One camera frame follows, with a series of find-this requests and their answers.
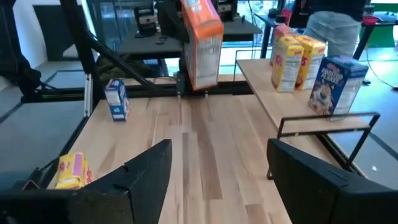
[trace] yellow box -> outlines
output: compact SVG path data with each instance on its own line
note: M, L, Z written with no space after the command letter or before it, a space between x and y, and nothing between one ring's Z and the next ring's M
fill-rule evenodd
M298 90L312 89L325 54L326 44L307 35L297 36L296 40L303 46L304 54L295 87Z
M304 48L293 36L281 37L275 52L272 84L278 92L294 91Z
M55 189L80 189L93 181L93 174L82 152L60 157Z

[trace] person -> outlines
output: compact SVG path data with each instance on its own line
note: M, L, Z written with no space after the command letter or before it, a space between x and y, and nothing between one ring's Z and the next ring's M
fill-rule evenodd
M352 57L366 0L309 0L307 4L311 16L304 34L328 42L329 56Z

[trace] orange cereal box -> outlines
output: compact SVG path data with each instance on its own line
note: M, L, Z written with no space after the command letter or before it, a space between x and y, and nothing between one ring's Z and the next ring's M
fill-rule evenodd
M194 90L217 85L224 25L210 0L181 0L189 44L185 61Z
M296 31L294 31L292 28L288 27L286 24L278 25L274 29L274 38L272 40L271 60L269 61L269 64L271 66L274 66L274 63L275 63L275 52L276 52L276 48L279 43L279 39L281 37L284 37L285 35L293 36L293 35L298 35L298 33L296 33Z

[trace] wooden table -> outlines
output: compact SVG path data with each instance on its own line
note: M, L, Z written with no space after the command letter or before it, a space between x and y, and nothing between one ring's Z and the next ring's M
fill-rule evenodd
M324 134L331 132L363 131L361 139L354 148L353 153L345 160L344 168L351 168L353 159L364 140L367 138L371 128L379 118L377 113L366 113L364 116L373 116L370 123L360 117L347 117L339 121L328 121L324 118L300 119L286 121L280 127L281 120L286 118L297 118L316 116L316 113L307 106L311 90L294 91L292 93L278 93L271 83L271 66L268 59L238 60L238 65L250 84L252 91L259 100L266 115L271 120L273 127L278 131L278 138L288 135L299 134ZM293 146L304 149L305 145L292 142Z
M100 101L70 150L85 154L95 178L170 138L172 171L159 223L291 223L266 179L267 140L275 129L254 95L137 98L130 104L128 121L115 123ZM284 141L290 139L333 163L315 137Z

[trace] blue cereal box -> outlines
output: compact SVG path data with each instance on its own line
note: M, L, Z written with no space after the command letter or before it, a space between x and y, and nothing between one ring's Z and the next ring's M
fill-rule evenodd
M129 99L124 81L117 78L111 79L105 87L105 95L113 121L126 121L129 112Z
M368 66L360 65L352 58L323 58L309 107L320 115L348 113L367 72Z

